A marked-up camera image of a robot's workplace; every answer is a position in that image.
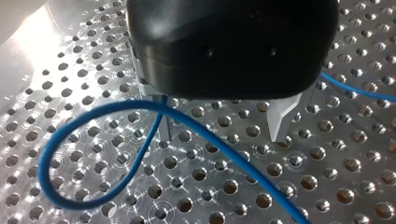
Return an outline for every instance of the metal surface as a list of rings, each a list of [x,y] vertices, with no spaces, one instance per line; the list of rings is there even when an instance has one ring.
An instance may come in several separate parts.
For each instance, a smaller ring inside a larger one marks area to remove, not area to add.
[[[130,187],[112,203],[89,211],[54,207],[40,192],[35,172],[50,133],[93,106],[138,98],[125,2],[69,3],[62,10],[73,13],[49,17],[51,4],[45,5],[33,16],[42,21],[24,24],[30,31],[12,37],[21,40],[12,46],[24,50],[34,72],[32,83],[0,111],[2,223],[293,223],[232,161],[174,122],[173,140],[150,146]],[[75,16],[76,10],[83,16]],[[324,70],[367,91],[393,94],[395,10],[391,0],[341,0],[339,32]],[[44,33],[45,24],[57,23],[74,24],[74,30],[55,25]],[[41,39],[34,41],[35,36]],[[3,82],[13,75],[2,74]],[[171,104],[241,151],[313,223],[395,222],[393,103],[319,81],[282,144],[270,143],[266,102],[177,99]],[[77,200],[104,194],[128,170],[153,116],[127,111],[79,129],[54,158],[53,184]]]

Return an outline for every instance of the black device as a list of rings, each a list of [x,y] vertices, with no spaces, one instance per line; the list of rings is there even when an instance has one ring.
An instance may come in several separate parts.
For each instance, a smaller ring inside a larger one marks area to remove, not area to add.
[[[318,77],[336,0],[128,0],[144,80],[191,99],[278,99]]]

